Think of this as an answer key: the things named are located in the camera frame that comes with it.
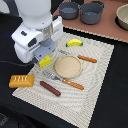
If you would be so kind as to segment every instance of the knife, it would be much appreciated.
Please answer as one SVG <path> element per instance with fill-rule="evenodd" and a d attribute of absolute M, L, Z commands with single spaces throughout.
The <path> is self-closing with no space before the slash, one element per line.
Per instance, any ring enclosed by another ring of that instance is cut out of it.
<path fill-rule="evenodd" d="M 63 54 L 66 54 L 66 55 L 74 55 L 72 53 L 69 53 L 69 52 L 66 52 L 66 51 L 63 51 L 63 50 L 58 50 L 58 51 L 63 53 Z M 78 55 L 77 57 L 79 59 L 86 60 L 86 61 L 89 61 L 89 62 L 92 62 L 92 63 L 96 63 L 97 62 L 97 60 L 93 59 L 93 58 L 89 58 L 89 57 L 85 57 L 85 56 L 81 56 L 81 55 Z"/>

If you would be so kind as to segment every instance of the wooden handle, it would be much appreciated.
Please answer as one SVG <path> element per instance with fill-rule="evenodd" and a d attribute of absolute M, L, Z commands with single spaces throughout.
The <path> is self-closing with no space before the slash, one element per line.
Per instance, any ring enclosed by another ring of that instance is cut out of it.
<path fill-rule="evenodd" d="M 55 88 L 53 88 L 52 86 L 50 86 L 49 84 L 47 84 L 44 81 L 40 81 L 40 85 L 42 85 L 44 88 L 46 88 L 47 90 L 49 90 L 50 92 L 52 92 L 56 96 L 60 96 L 61 95 L 61 93 L 58 90 L 56 90 Z"/>
<path fill-rule="evenodd" d="M 80 84 L 77 84 L 77 83 L 74 83 L 74 82 L 71 82 L 71 81 L 66 80 L 66 79 L 63 79 L 62 82 L 65 83 L 65 84 L 71 85 L 71 86 L 73 86 L 73 87 L 75 87 L 75 88 L 81 89 L 81 90 L 84 89 L 84 86 L 82 86 L 82 85 L 80 85 Z"/>
<path fill-rule="evenodd" d="M 88 58 L 88 57 L 85 57 L 85 56 L 78 55 L 77 57 L 79 59 L 86 60 L 86 61 L 89 61 L 89 62 L 92 62 L 92 63 L 96 63 L 97 62 L 96 59 Z"/>

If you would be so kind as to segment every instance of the cooking pot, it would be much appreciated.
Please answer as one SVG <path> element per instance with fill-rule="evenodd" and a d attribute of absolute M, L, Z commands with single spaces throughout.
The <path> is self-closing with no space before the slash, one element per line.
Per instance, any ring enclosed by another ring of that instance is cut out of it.
<path fill-rule="evenodd" d="M 107 7 L 107 3 L 103 3 L 105 7 L 98 3 L 86 3 L 80 8 L 80 20 L 85 24 L 96 24 L 100 21 L 101 15 L 104 9 Z"/>
<path fill-rule="evenodd" d="M 59 14 L 63 19 L 71 20 L 79 15 L 80 5 L 84 0 L 69 0 L 59 5 Z"/>

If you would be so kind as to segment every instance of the woven placemat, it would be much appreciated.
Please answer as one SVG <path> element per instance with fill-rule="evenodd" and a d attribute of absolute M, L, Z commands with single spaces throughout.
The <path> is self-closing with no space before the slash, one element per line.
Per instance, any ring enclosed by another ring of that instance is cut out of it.
<path fill-rule="evenodd" d="M 71 39 L 81 40 L 83 46 L 66 47 L 66 42 Z M 65 32 L 55 43 L 56 50 L 49 55 L 52 59 L 52 63 L 42 68 L 35 65 L 29 72 L 29 75 L 35 76 L 33 87 L 18 88 L 12 95 L 42 110 L 52 113 L 79 128 L 87 128 L 114 46 Z M 82 73 L 70 79 L 73 82 L 82 84 L 84 90 L 79 90 L 61 81 L 54 81 L 43 76 L 42 72 L 44 70 L 57 75 L 54 68 L 55 62 L 60 57 L 64 56 L 58 51 L 60 49 L 76 55 L 79 54 L 97 59 L 97 63 L 80 60 L 83 64 Z M 59 90 L 61 96 L 57 97 L 40 86 L 40 81 L 42 80 Z"/>

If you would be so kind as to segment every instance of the bowl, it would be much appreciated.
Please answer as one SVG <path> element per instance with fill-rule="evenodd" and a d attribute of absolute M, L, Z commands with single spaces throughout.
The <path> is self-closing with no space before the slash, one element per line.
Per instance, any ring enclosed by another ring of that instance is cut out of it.
<path fill-rule="evenodd" d="M 119 24 L 125 30 L 128 30 L 128 4 L 119 7 L 116 11 Z"/>
<path fill-rule="evenodd" d="M 82 72 L 82 63 L 75 56 L 65 55 L 56 61 L 55 70 L 62 78 L 74 78 Z"/>

